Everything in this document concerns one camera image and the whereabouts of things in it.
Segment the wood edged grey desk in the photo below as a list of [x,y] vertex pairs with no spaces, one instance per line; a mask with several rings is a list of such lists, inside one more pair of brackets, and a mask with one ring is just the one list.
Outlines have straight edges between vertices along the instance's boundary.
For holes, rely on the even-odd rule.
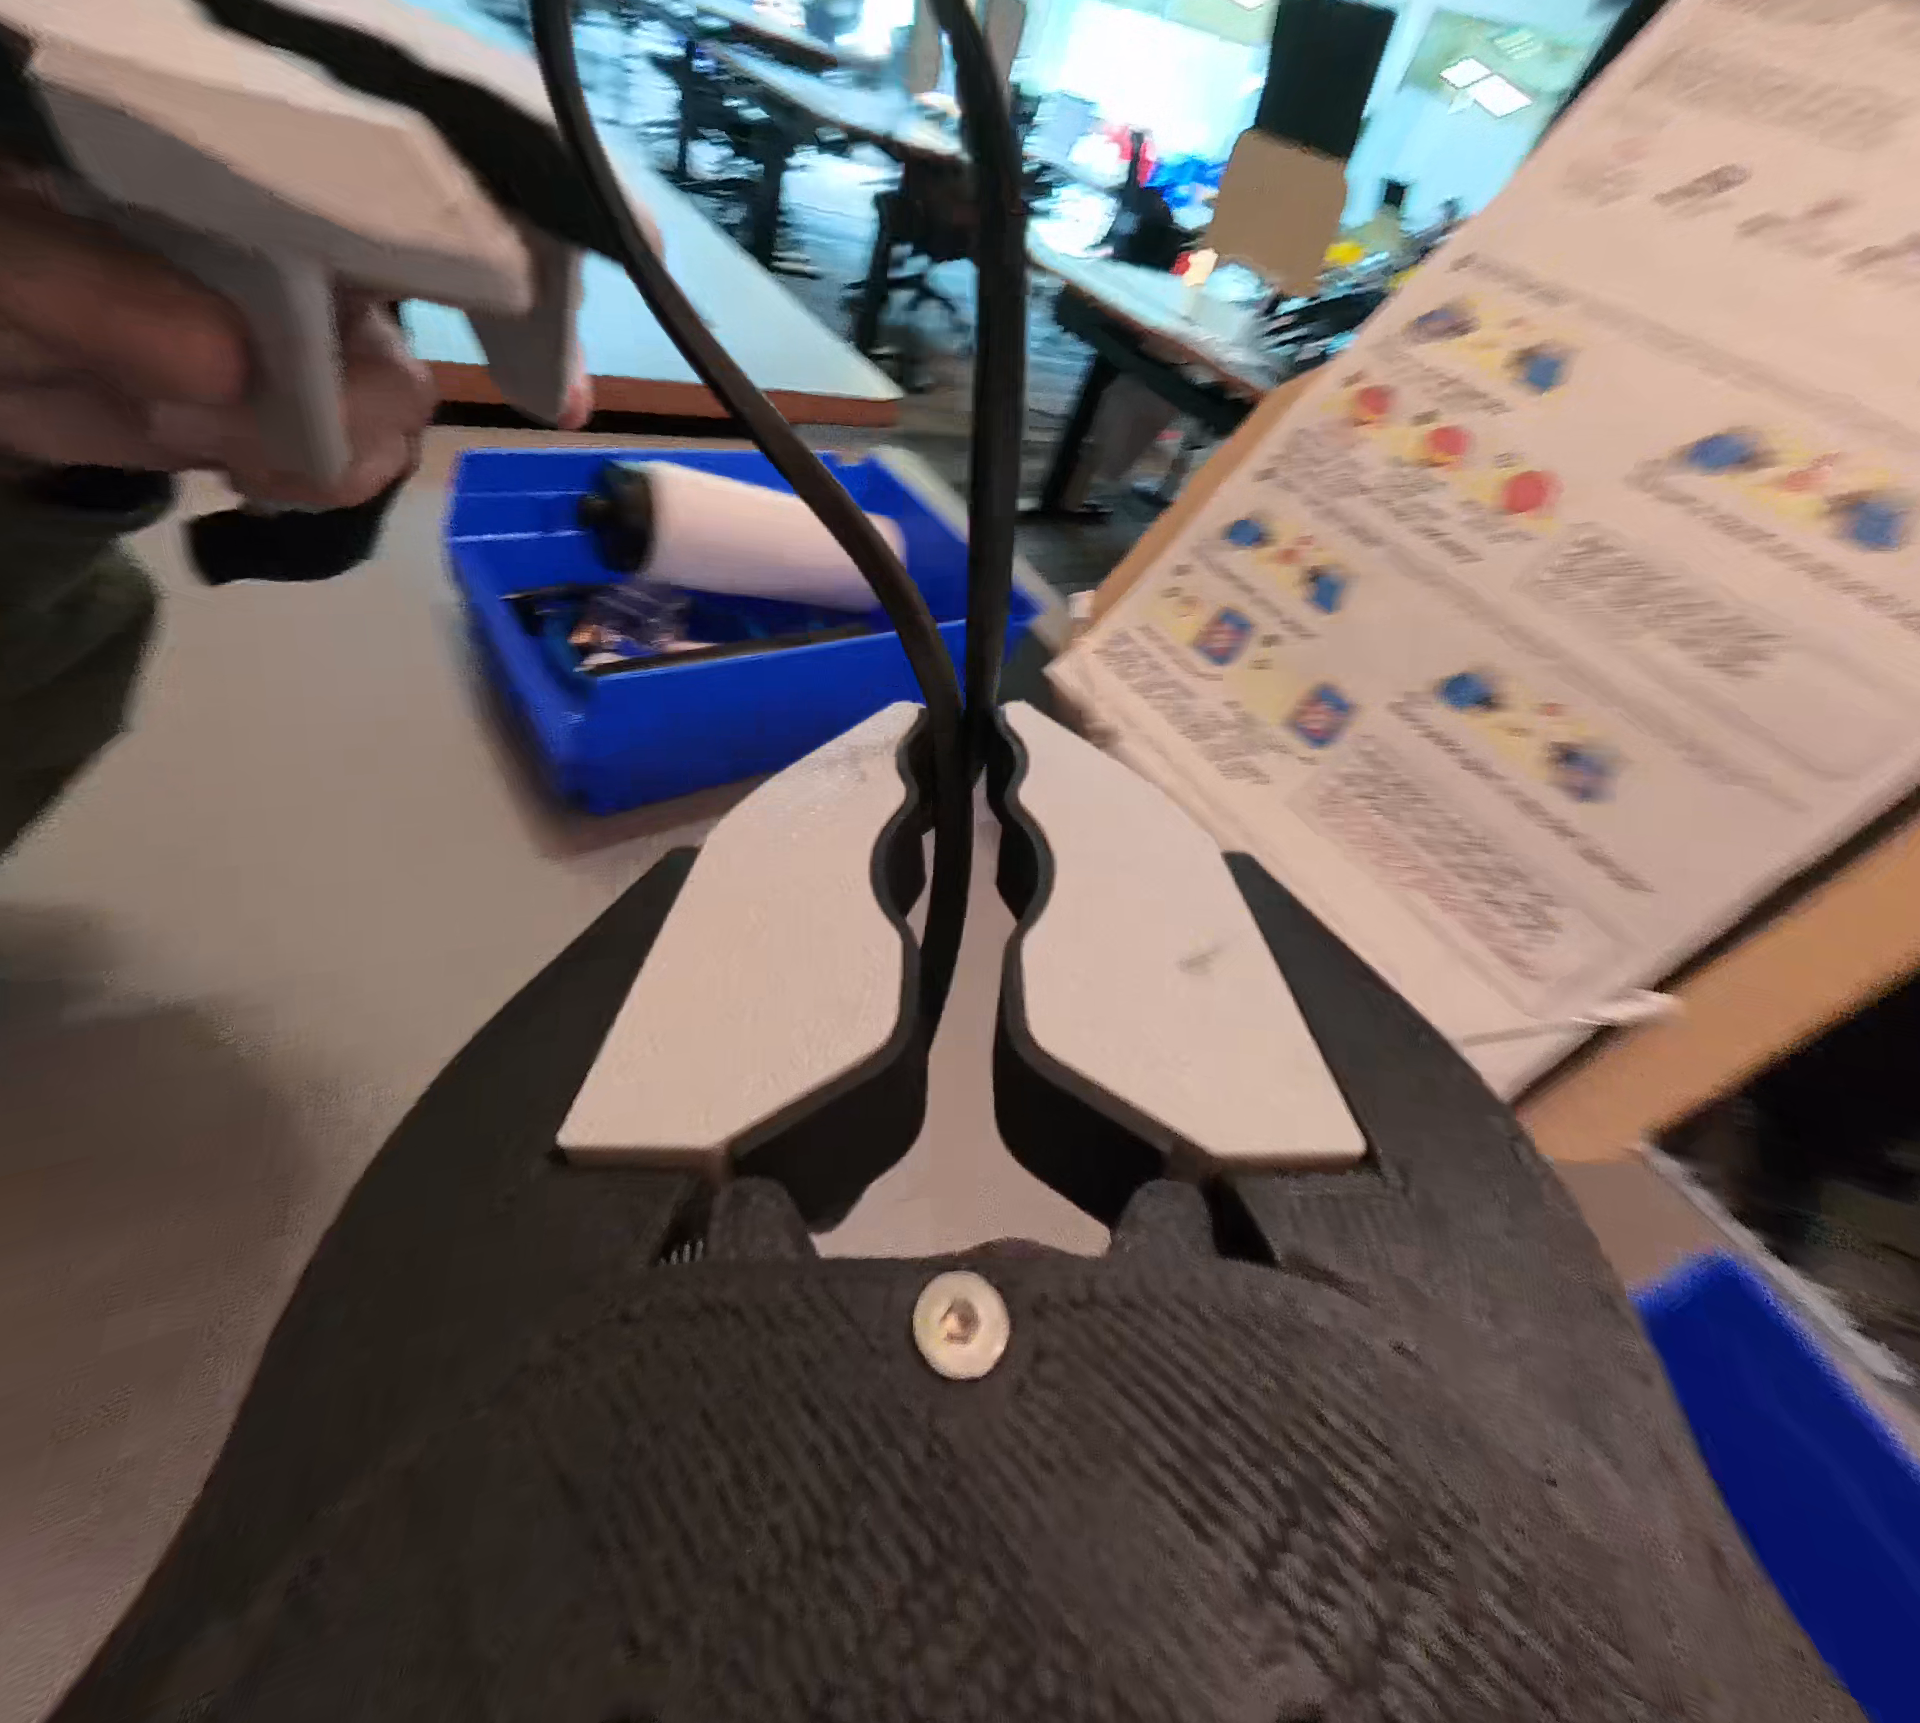
[[[893,427],[899,386],[850,347],[713,228],[643,155],[618,155],[630,196],[653,214],[662,261],[701,317],[772,407],[800,427]],[[448,419],[512,426],[467,320],[444,308],[404,308],[412,347],[440,390]],[[678,356],[630,281],[587,256],[576,316],[594,383],[594,427],[627,435],[735,435],[731,418]]]

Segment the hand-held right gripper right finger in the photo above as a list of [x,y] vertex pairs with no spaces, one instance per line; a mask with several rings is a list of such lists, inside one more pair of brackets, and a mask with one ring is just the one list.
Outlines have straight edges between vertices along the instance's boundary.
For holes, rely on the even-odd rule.
[[1147,1181],[1353,1168],[1365,1136],[1205,826],[1028,703],[995,723],[1011,918],[991,1103],[1008,1153],[1092,1222]]

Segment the blue plastic bin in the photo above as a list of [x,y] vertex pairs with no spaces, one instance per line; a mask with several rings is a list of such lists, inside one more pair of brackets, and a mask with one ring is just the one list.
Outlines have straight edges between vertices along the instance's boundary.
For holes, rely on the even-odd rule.
[[1871,1719],[1915,1719],[1917,1456],[1741,1256],[1687,1256],[1630,1302],[1788,1614]]
[[769,776],[923,687],[868,613],[695,592],[693,652],[586,673],[566,650],[615,584],[580,501],[606,463],[671,463],[788,494],[748,446],[599,435],[587,446],[467,446],[452,463],[444,559],[467,650],[539,787],[591,815]]

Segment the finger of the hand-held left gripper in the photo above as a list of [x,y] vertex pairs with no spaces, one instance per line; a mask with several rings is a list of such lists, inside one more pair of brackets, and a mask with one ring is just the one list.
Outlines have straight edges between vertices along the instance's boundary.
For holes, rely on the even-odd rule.
[[1,157],[241,316],[276,475],[338,486],[333,289],[483,313],[535,260],[429,122],[195,0],[1,0]]
[[587,174],[532,59],[404,0],[242,0],[242,31],[428,126],[483,204],[524,303],[506,304],[469,277],[400,299],[457,311],[506,404],[547,426],[582,426],[594,411],[582,268],[591,254],[623,256],[610,200],[626,206],[653,256],[662,232],[618,162],[606,177]]

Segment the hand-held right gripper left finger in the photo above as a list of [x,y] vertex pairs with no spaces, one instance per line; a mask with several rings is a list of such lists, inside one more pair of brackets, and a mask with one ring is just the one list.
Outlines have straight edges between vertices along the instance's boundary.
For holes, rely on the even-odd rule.
[[852,1203],[915,1140],[919,955],[896,859],[923,867],[923,713],[883,705],[713,824],[556,1131],[566,1160]]

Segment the person's left forearm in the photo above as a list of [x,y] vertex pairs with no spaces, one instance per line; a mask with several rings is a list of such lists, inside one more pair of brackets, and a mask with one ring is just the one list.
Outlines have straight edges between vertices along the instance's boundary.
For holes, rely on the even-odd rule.
[[171,502],[162,471],[1,460],[1,851],[124,727],[158,621],[124,541]]

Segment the white cylinder black cap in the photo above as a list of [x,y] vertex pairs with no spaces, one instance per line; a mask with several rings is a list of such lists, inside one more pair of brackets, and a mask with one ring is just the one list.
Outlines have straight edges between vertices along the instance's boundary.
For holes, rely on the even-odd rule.
[[802,498],[678,460],[604,463],[575,519],[602,561],[678,592],[844,613],[879,606]]

